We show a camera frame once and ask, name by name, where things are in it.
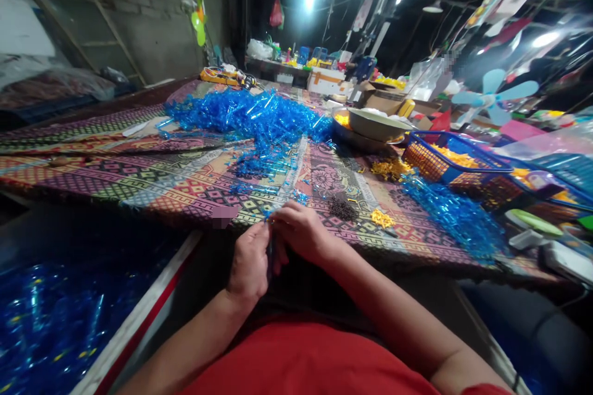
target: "hand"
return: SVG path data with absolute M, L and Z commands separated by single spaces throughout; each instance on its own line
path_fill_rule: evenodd
M 235 256 L 227 291 L 240 302 L 255 305 L 267 291 L 266 248 L 270 226 L 259 222 L 251 226 L 235 243 Z
M 272 229 L 280 234 L 277 251 L 282 259 L 282 243 L 286 242 L 307 261 L 324 267 L 348 244 L 329 233 L 313 209 L 288 201 L 271 218 Z

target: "blue pinwheel blade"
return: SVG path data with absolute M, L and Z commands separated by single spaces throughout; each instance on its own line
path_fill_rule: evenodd
M 488 108 L 488 115 L 490 116 L 492 123 L 499 127 L 502 127 L 505 123 L 511 121 L 511 114 L 508 111 L 503 110 L 497 104 L 494 104 Z
M 458 105 L 470 105 L 480 98 L 480 94 L 472 93 L 471 91 L 462 91 L 453 96 L 451 101 Z
M 504 70 L 500 69 L 488 71 L 486 74 L 484 74 L 484 77 L 482 78 L 482 85 L 484 88 L 482 92 L 484 94 L 496 93 L 500 85 L 502 85 L 502 82 L 504 81 L 506 74 L 507 73 Z
M 497 94 L 496 101 L 502 102 L 507 100 L 522 99 L 523 97 L 533 96 L 537 90 L 539 90 L 538 82 L 529 80 L 511 89 L 503 91 L 500 94 Z

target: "pile of blue plastic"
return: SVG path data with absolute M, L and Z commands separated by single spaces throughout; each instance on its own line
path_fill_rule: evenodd
M 402 176 L 403 191 L 471 255 L 487 264 L 504 255 L 507 242 L 500 225 L 477 202 L 417 174 Z
M 170 261 L 168 246 L 139 242 L 3 274 L 0 393 L 70 393 Z
M 284 171 L 286 153 L 302 136 L 317 143 L 331 139 L 329 117 L 274 90 L 253 96 L 244 89 L 227 88 L 203 99 L 188 96 L 184 102 L 166 104 L 166 111 L 185 131 L 213 130 L 234 139 L 254 139 L 253 150 L 237 160 L 239 177 L 271 177 Z

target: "red shirt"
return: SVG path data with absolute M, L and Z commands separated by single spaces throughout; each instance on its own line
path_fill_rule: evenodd
M 438 395 L 420 374 L 374 341 L 312 322 L 274 322 L 214 362 L 183 395 Z M 480 385 L 464 395 L 509 395 Z

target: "electric fan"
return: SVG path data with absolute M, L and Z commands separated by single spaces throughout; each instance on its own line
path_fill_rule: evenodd
M 508 111 L 502 109 L 498 105 L 498 102 L 529 97 L 539 89 L 539 84 L 536 81 L 529 80 L 497 94 L 496 90 L 504 81 L 505 74 L 505 71 L 501 69 L 488 71 L 484 74 L 484 78 L 482 79 L 482 94 L 473 93 L 472 91 L 462 91 L 453 96 L 451 101 L 454 104 L 471 106 L 470 110 L 463 114 L 457 121 L 459 126 L 471 122 L 481 110 L 485 109 L 488 111 L 488 116 L 490 116 L 492 123 L 501 127 L 511 120 L 511 115 Z

